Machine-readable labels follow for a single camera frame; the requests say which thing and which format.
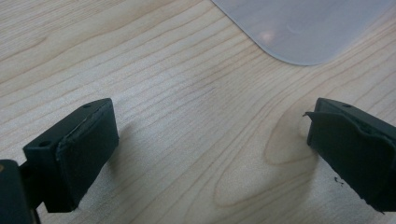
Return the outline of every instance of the black plastic part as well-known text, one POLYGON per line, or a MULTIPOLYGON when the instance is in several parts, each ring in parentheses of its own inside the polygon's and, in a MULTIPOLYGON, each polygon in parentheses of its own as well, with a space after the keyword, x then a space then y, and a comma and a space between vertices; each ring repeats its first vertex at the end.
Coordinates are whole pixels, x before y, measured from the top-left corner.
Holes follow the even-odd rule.
POLYGON ((103 99, 81 106, 25 146, 47 210, 76 209, 118 143, 113 104, 103 99))
POLYGON ((396 211, 396 128, 358 108, 319 98, 307 143, 359 196, 396 211))
POLYGON ((0 223, 38 223, 24 191, 15 161, 0 160, 0 223))

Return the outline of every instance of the wooden table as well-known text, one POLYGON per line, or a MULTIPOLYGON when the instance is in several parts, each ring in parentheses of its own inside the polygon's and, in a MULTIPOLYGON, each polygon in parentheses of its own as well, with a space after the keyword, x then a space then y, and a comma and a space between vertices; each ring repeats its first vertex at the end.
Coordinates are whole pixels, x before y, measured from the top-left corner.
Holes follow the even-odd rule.
POLYGON ((318 97, 396 125, 396 9, 335 60, 282 63, 211 1, 2 1, 0 158, 111 97, 120 146, 43 223, 395 223, 305 143, 318 97))

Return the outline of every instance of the translucent plastic sheet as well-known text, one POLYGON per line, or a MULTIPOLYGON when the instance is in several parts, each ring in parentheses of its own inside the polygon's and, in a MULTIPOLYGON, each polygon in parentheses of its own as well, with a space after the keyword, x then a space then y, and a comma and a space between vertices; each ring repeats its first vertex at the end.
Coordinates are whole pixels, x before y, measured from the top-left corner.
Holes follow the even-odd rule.
POLYGON ((395 0, 213 0, 267 53, 287 63, 326 63, 395 0))

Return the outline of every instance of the wooden surface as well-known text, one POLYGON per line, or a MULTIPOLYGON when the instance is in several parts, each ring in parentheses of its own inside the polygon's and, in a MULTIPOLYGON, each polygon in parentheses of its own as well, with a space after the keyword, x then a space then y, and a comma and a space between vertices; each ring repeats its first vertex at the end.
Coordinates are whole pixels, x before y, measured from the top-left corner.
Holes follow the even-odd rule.
POLYGON ((282 63, 205 1, 1 1, 0 158, 111 97, 120 146, 43 223, 395 223, 305 143, 318 97, 396 125, 396 9, 318 66, 282 63))

